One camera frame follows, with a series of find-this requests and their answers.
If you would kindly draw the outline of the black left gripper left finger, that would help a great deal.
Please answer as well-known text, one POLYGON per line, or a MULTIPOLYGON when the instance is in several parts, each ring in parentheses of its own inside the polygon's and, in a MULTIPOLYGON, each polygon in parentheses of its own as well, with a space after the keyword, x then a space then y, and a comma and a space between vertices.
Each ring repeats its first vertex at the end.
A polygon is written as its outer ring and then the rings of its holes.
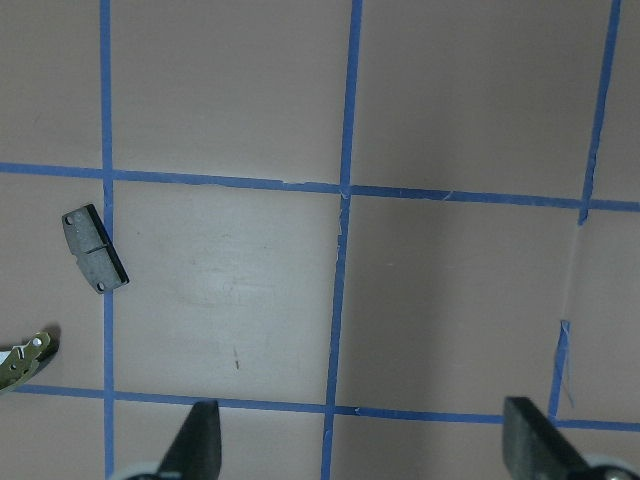
POLYGON ((195 403, 160 462, 158 479, 219 478, 222 434, 217 401, 195 403))

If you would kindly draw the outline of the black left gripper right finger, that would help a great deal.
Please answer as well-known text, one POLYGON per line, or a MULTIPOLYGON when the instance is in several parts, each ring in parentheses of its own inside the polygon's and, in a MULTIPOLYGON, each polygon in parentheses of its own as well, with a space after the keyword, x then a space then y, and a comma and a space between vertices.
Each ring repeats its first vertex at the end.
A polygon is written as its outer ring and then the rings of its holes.
POLYGON ((504 399, 502 459, 512 479, 574 479, 590 470, 528 397, 504 399))

